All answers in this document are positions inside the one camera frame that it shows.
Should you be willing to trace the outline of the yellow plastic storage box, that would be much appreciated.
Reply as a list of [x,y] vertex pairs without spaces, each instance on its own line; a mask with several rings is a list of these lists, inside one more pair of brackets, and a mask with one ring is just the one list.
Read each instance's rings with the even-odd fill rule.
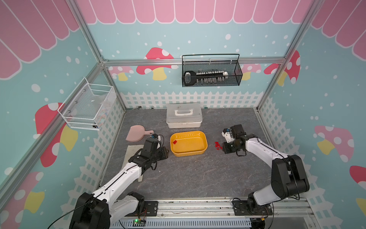
[[170,137],[170,149],[177,157],[200,155],[207,148],[206,135],[202,131],[180,132]]

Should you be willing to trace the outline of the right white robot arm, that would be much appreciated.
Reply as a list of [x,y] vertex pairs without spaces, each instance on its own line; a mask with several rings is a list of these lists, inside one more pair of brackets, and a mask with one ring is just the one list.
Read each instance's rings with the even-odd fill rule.
[[251,153],[271,168],[271,181],[265,188],[248,195],[246,205],[254,213],[285,198],[300,199],[300,194],[310,190],[310,184],[301,157],[287,155],[270,147],[258,136],[247,134],[242,125],[235,125],[222,131],[225,138],[225,154],[239,151]]

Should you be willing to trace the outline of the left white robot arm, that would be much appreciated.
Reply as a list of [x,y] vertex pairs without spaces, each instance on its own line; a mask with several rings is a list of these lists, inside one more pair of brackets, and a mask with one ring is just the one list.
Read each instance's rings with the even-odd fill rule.
[[162,135],[148,137],[143,148],[128,160],[117,175],[92,194],[84,193],[78,198],[69,227],[108,229],[127,215],[145,215],[145,199],[141,194],[130,192],[122,200],[118,198],[144,172],[155,170],[157,162],[167,159],[168,153]]

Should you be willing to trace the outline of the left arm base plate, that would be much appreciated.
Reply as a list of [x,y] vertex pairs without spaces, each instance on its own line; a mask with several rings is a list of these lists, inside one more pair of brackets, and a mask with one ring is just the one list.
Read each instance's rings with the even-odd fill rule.
[[156,217],[158,211],[158,201],[145,201],[140,217]]

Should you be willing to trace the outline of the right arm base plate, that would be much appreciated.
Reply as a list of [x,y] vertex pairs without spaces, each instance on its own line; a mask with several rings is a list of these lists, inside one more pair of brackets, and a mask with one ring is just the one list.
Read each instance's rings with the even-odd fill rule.
[[232,206],[236,216],[262,216],[266,218],[273,214],[270,204],[259,206],[252,199],[241,200],[234,198],[232,200]]

